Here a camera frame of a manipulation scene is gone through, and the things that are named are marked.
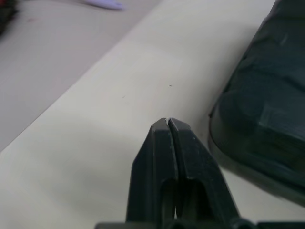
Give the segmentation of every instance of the gray floor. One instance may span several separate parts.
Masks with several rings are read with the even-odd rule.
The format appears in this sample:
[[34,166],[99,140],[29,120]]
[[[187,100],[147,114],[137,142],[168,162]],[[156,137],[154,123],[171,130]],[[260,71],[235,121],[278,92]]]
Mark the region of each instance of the gray floor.
[[124,11],[79,0],[22,2],[0,37],[0,151],[159,1],[121,0]]

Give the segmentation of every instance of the table surface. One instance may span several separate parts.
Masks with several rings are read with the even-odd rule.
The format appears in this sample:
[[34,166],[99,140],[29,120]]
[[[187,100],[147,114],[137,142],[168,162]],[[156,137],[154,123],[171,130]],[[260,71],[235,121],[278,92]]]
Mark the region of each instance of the table surface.
[[[274,0],[164,0],[0,155],[1,228],[125,218],[131,164],[161,117],[204,141],[207,114]],[[223,171],[243,217],[305,209]]]

